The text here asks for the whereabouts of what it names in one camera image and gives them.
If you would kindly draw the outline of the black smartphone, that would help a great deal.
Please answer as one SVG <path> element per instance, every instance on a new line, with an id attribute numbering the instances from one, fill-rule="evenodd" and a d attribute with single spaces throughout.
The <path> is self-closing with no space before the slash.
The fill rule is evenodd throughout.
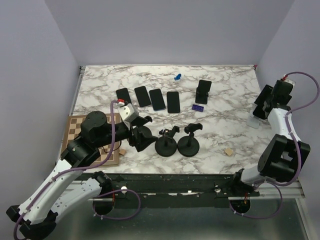
<path id="1" fill-rule="evenodd" d="M 178 114 L 180 113 L 180 97 L 178 91 L 168 91 L 166 94 L 167 97 L 167 112 L 169 114 Z"/>
<path id="2" fill-rule="evenodd" d="M 267 116 L 266 116 L 266 112 L 264 110 L 264 106 L 265 106 L 265 101 L 267 100 L 268 97 L 271 96 L 272 90 L 274 88 L 270 85 L 265 85 L 264 88 L 262 89 L 262 91 L 260 92 L 259 96 L 257 97 L 257 99 L 255 100 L 254 104 L 255 109 L 253 110 L 253 115 L 261 120 L 266 120 Z"/>
<path id="3" fill-rule="evenodd" d="M 145 86 L 136 87 L 134 92 L 140 108 L 145 108 L 152 104 Z"/>

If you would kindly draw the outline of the black round-base phone stand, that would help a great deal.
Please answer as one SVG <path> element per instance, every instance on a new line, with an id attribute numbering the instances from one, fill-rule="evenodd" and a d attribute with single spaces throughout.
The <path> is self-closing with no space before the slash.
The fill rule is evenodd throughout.
<path id="1" fill-rule="evenodd" d="M 146 127 L 147 123 L 151 123 L 153 120 L 150 116 L 141 117 L 137 116 L 131 123 L 132 134 L 134 140 L 138 142 L 155 142 L 158 138 L 152 135 L 151 130 Z"/>

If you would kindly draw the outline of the blue-edged smartphone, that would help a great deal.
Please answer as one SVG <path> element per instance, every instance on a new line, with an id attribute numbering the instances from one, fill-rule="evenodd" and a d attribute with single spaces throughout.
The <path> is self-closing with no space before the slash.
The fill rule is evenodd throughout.
<path id="1" fill-rule="evenodd" d="M 150 90 L 149 96 L 154 111 L 161 111 L 166 108 L 162 92 L 159 88 Z"/>

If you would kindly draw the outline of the tall black round phone stand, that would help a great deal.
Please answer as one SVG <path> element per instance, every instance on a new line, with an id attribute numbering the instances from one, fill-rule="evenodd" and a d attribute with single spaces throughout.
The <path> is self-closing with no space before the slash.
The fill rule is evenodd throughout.
<path id="1" fill-rule="evenodd" d="M 202 129 L 203 125 L 201 123 L 190 123 L 184 128 L 184 132 L 188 134 L 188 136 L 183 136 L 177 143 L 177 149 L 181 155 L 193 157 L 199 152 L 200 144 L 198 140 L 194 138 L 194 132 Z"/>

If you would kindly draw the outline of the teal smartphone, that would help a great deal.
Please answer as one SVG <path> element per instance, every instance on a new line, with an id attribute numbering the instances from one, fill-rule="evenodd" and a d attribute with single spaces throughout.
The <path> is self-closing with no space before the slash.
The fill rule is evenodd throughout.
<path id="1" fill-rule="evenodd" d="M 127 88 L 121 88 L 115 91 L 117 99 L 125 105 L 131 104 L 132 100 Z"/>

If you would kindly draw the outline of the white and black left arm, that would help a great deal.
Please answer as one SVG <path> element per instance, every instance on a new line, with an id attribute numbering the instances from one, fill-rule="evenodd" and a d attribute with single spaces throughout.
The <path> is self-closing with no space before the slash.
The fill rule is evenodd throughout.
<path id="1" fill-rule="evenodd" d="M 62 152 L 50 175 L 22 204 L 10 206 L 6 214 L 15 222 L 13 237 L 18 232 L 25 240 L 43 240 L 56 228 L 57 223 L 74 208 L 90 198 L 104 198 L 110 194 L 111 180 L 101 171 L 95 172 L 82 186 L 63 194 L 65 189 L 82 173 L 93 169 L 100 157 L 99 149 L 115 142 L 128 140 L 138 152 L 157 140 L 145 124 L 150 116 L 141 117 L 125 106 L 119 110 L 122 121 L 115 123 L 101 111 L 90 112 L 80 125 L 79 135 Z"/>

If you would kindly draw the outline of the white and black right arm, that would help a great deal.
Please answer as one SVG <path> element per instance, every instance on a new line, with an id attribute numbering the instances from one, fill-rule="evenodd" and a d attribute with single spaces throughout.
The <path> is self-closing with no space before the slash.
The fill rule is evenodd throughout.
<path id="1" fill-rule="evenodd" d="M 234 195 L 241 196 L 266 181 L 287 186 L 298 177 L 311 147 L 301 141 L 293 126 L 288 103 L 294 86 L 291 80 L 277 80 L 274 86 L 266 85 L 255 100 L 247 125 L 253 127 L 260 120 L 266 120 L 274 136 L 256 166 L 243 168 L 233 175 L 230 191 Z"/>

